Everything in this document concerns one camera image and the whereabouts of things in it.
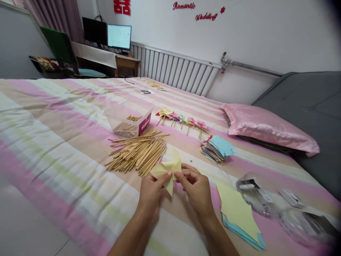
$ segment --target computer monitor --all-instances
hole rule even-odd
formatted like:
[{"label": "computer monitor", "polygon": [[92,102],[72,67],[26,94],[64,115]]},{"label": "computer monitor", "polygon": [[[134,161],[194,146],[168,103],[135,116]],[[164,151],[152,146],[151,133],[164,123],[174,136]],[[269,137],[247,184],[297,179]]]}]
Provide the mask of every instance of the computer monitor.
[{"label": "computer monitor", "polygon": [[98,47],[101,47],[101,44],[107,45],[107,24],[105,22],[83,17],[83,27],[85,40],[97,43]]},{"label": "computer monitor", "polygon": [[130,50],[131,26],[108,24],[108,46]]}]

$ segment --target striped bedsheet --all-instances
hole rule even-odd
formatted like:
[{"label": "striped bedsheet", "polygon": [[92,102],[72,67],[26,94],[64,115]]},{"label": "striped bedsheet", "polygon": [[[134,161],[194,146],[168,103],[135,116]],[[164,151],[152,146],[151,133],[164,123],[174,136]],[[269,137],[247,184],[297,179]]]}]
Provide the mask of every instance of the striped bedsheet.
[{"label": "striped bedsheet", "polygon": [[[176,149],[182,162],[208,176],[216,214],[221,220],[216,184],[233,184],[247,172],[268,177],[293,191],[317,212],[337,216],[340,203],[292,158],[227,135],[221,103],[164,85],[157,91],[148,78],[0,80],[1,172],[85,253],[104,256],[135,212],[141,177],[109,173],[103,165],[115,139],[103,114],[105,100],[139,101],[154,106],[150,126],[170,136],[163,161]],[[142,95],[151,89],[155,94]],[[200,154],[199,131],[158,125],[155,114],[167,107],[177,114],[202,120],[210,134],[229,141],[236,153],[226,165]],[[146,255],[207,255],[201,227],[181,185],[173,198],[164,192],[160,218]],[[264,255],[321,255],[326,246],[305,248],[292,241],[273,220],[253,213],[265,240]],[[226,229],[240,255],[260,255]]]}]

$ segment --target gray cushion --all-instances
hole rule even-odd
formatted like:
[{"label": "gray cushion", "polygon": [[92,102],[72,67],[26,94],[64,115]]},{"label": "gray cushion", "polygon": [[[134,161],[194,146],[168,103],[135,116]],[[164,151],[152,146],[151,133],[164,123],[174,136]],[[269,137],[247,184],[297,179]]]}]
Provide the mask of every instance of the gray cushion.
[{"label": "gray cushion", "polygon": [[341,72],[290,73],[253,105],[265,108],[312,136],[321,153],[294,159],[341,201]]}]

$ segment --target plastic container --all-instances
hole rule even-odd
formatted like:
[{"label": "plastic container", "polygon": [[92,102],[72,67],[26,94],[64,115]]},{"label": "plastic container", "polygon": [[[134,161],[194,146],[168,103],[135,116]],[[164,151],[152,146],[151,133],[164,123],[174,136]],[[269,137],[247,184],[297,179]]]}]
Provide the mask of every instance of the plastic container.
[{"label": "plastic container", "polygon": [[236,189],[252,209],[269,218],[278,216],[278,212],[286,208],[284,198],[279,194],[275,182],[254,173],[247,173],[236,182]]},{"label": "plastic container", "polygon": [[104,110],[113,132],[125,138],[140,136],[148,127],[153,107],[127,100],[121,104],[106,102]]},{"label": "plastic container", "polygon": [[303,246],[328,242],[328,236],[320,224],[299,209],[279,212],[277,221],[291,239]]}]

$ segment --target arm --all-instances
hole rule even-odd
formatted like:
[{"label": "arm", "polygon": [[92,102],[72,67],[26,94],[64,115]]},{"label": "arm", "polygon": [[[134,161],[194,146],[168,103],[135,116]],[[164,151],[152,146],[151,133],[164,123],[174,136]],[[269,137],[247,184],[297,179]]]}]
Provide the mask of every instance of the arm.
[{"label": "arm", "polygon": [[151,174],[142,179],[140,200],[131,220],[123,229],[108,256],[143,255],[149,236],[159,216],[159,199],[163,184],[171,178],[165,173],[158,180]]},{"label": "arm", "polygon": [[190,170],[176,172],[175,176],[187,192],[189,202],[197,213],[210,255],[239,256],[214,212],[208,178],[190,165],[181,164],[181,167]]}]

